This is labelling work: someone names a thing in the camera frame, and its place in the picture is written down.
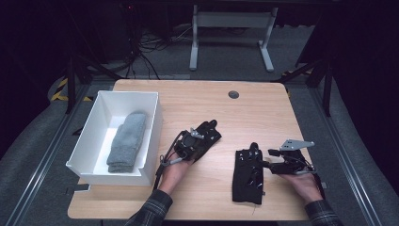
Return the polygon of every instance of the forearm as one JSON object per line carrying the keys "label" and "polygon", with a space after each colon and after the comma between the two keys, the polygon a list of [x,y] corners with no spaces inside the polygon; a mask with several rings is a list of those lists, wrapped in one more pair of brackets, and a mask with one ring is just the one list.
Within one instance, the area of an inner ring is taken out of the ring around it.
{"label": "forearm", "polygon": [[343,223],[325,200],[310,202],[305,206],[312,226],[340,226]]}
{"label": "forearm", "polygon": [[172,204],[173,201],[167,193],[154,190],[140,210],[129,218],[125,226],[162,225]]}

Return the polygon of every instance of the background desk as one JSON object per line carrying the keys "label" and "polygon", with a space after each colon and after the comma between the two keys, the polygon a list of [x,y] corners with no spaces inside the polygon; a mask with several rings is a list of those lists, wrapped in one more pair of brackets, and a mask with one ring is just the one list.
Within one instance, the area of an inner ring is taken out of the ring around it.
{"label": "background desk", "polygon": [[[158,154],[165,154],[182,130],[217,120],[220,139],[196,164],[172,194],[168,219],[303,220],[303,201],[290,185],[268,169],[264,172],[263,204],[231,201],[234,153],[257,142],[263,157],[287,138],[302,139],[283,85],[250,82],[119,80],[117,91],[158,91],[164,123]],[[238,99],[228,93],[239,92]],[[308,152],[303,152],[307,159]],[[281,161],[273,157],[274,162]],[[152,192],[152,187],[92,186],[77,192],[71,218],[128,218]]]}

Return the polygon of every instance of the folded towel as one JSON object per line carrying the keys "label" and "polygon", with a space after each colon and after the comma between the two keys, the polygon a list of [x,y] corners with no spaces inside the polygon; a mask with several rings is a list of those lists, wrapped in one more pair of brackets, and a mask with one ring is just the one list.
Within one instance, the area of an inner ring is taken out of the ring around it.
{"label": "folded towel", "polygon": [[146,130],[146,115],[132,113],[118,128],[106,164],[108,172],[132,172]]}

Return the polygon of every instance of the person's right hand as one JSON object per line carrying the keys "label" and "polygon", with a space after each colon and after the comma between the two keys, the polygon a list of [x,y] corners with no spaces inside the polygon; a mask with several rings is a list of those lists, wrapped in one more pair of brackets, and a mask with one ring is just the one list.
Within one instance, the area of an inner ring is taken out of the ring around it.
{"label": "person's right hand", "polygon": [[313,174],[279,174],[279,176],[287,180],[294,187],[296,192],[305,200],[305,205],[323,199]]}

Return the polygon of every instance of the black fabric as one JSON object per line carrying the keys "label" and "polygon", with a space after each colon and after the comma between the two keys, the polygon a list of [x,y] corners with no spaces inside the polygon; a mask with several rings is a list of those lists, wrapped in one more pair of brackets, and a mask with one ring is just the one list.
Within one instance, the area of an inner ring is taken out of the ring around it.
{"label": "black fabric", "polygon": [[262,204],[263,159],[257,143],[248,150],[235,152],[234,175],[232,177],[232,200]]}

